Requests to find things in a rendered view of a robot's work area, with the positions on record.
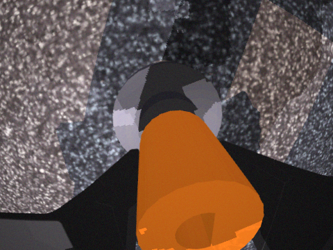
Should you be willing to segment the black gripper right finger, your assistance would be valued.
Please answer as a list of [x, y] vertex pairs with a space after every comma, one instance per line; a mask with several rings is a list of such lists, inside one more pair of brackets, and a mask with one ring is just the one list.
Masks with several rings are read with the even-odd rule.
[[267, 158], [221, 141], [264, 205], [257, 250], [330, 250], [333, 245], [333, 176]]

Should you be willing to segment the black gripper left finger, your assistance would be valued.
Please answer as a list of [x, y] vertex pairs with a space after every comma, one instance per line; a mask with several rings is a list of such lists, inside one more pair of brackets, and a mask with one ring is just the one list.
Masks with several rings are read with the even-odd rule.
[[0, 212], [0, 250], [136, 250], [139, 149], [50, 213]]

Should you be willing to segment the orange knob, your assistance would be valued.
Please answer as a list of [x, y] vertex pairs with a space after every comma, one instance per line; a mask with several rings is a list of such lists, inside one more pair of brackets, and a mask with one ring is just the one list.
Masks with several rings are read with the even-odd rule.
[[136, 231], [142, 250], [241, 250], [264, 205], [200, 117], [169, 111], [139, 142]]

